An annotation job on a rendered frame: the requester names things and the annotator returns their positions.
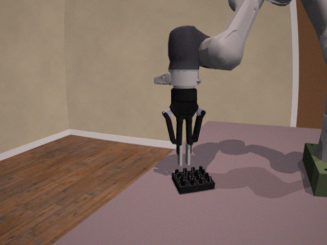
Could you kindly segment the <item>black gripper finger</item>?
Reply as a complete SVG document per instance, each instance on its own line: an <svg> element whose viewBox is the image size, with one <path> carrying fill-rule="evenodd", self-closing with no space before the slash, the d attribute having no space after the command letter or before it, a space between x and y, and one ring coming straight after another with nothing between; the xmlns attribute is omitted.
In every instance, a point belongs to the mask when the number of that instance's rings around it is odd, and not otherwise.
<svg viewBox="0 0 327 245"><path fill-rule="evenodd" d="M188 119L185 119L185 123L186 123L185 162L187 165L190 165L192 145L194 142L198 141L202 119L205 116L206 112L198 108L196 114L197 116L196 116L195 126L192 135L192 109L188 108Z"/></svg>
<svg viewBox="0 0 327 245"><path fill-rule="evenodd" d="M176 139L174 135L174 130L172 126L171 117L171 109L167 111L163 111L162 115L166 119L167 128L169 132L170 141L172 144L176 144L176 153L178 155L178 164L182 166L182 124L183 124L183 114L184 110L182 108L179 109L179 119L176 118L177 125L176 125Z"/></svg>

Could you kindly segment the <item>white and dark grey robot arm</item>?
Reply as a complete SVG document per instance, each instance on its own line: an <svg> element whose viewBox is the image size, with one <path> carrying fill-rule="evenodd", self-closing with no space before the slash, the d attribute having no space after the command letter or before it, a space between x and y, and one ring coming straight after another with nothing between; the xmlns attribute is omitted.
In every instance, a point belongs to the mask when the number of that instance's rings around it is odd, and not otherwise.
<svg viewBox="0 0 327 245"><path fill-rule="evenodd" d="M191 89L201 83L199 67L233 70L243 58L244 46L264 0L228 0L234 11L224 31L209 37L194 26L181 26L169 34L169 72L154 78L155 84ZM301 0L316 31L327 64L327 0ZM314 152L327 162L327 95L319 144Z"/></svg>

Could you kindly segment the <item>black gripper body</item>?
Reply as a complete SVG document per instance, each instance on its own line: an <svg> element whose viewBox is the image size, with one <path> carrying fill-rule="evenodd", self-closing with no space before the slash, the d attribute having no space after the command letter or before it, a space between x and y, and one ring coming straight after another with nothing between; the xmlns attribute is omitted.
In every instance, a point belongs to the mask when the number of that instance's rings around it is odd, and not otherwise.
<svg viewBox="0 0 327 245"><path fill-rule="evenodd" d="M188 119L188 108L192 109L192 117L198 110L197 89L171 89L170 109L177 119L179 119L179 109L184 110L183 119Z"/></svg>

